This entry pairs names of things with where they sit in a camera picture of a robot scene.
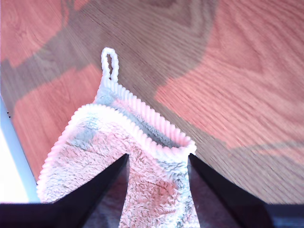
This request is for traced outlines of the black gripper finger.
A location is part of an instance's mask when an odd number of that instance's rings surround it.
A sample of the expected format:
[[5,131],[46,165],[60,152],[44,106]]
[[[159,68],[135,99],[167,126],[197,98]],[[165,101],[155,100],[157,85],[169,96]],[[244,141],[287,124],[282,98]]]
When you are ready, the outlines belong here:
[[124,207],[129,155],[124,154],[89,182],[56,202],[57,228],[116,228]]
[[230,182],[194,154],[189,182],[202,228],[272,228],[262,200]]

